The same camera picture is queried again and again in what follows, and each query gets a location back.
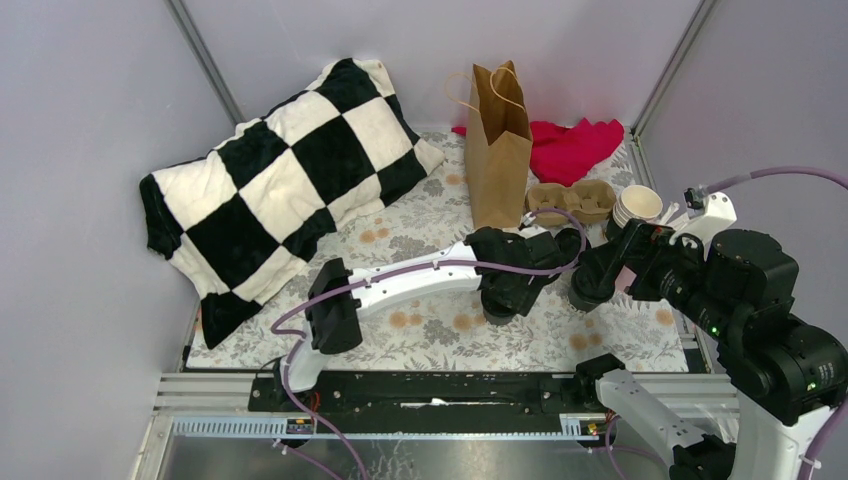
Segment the brown paper bag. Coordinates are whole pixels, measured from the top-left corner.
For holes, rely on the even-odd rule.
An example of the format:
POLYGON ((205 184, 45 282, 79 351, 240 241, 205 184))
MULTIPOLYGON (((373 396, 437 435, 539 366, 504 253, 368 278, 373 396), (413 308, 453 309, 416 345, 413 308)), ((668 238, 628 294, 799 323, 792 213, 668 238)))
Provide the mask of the brown paper bag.
POLYGON ((513 228, 524 215, 533 136, 524 93, 511 60, 489 70, 474 64, 457 72, 470 83, 469 99, 445 94, 467 109, 464 166, 473 226, 513 228))

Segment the black paper coffee cup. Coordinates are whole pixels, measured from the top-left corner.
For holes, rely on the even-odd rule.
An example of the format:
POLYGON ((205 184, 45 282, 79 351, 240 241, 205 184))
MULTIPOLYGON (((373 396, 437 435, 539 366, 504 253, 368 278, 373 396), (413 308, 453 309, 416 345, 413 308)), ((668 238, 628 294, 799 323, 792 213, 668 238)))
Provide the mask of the black paper coffee cup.
POLYGON ((615 285, 592 284, 589 280, 574 276, 567 294, 570 304, 582 312, 591 312, 608 302, 615 292, 615 285))

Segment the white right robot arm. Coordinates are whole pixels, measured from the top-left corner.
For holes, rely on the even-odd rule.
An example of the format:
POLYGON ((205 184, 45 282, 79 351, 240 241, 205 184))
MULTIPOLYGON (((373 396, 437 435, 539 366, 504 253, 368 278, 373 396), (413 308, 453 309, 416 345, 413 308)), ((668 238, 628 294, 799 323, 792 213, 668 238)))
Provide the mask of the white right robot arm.
POLYGON ((703 240, 642 220, 578 256, 568 297, 589 312, 623 270, 627 294, 666 301, 714 339, 739 402, 735 441, 686 423, 611 354, 577 366, 575 402, 610 410, 656 453, 673 479, 808 479, 847 411, 847 351, 792 307, 798 263, 771 236, 726 229, 703 240))

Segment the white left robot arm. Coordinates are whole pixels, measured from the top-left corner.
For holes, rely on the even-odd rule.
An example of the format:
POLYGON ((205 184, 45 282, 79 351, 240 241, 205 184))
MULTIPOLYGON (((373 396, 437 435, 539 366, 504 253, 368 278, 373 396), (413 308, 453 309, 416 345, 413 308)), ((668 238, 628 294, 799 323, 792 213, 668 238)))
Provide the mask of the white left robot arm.
POLYGON ((501 326, 525 316, 543 288, 576 265, 585 245, 584 233, 575 247, 563 248, 543 228, 483 227, 442 250, 382 267, 349 269, 332 259, 299 309, 305 338, 278 365, 272 398, 288 411, 304 407, 330 358, 362 343, 364 318, 412 300, 477 292, 487 322, 501 326))

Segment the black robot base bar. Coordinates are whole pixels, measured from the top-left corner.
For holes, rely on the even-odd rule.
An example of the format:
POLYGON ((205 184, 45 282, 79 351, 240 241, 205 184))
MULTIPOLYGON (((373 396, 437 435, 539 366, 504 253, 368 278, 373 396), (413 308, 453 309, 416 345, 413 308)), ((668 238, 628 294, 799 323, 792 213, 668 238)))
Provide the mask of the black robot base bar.
POLYGON ((329 370, 314 386, 295 392, 283 385, 280 361, 256 374, 248 409, 299 416, 291 429, 296 434, 562 435, 590 446, 601 443, 614 416, 587 380, 572 374, 329 370), (304 413, 331 424, 306 420, 304 413))

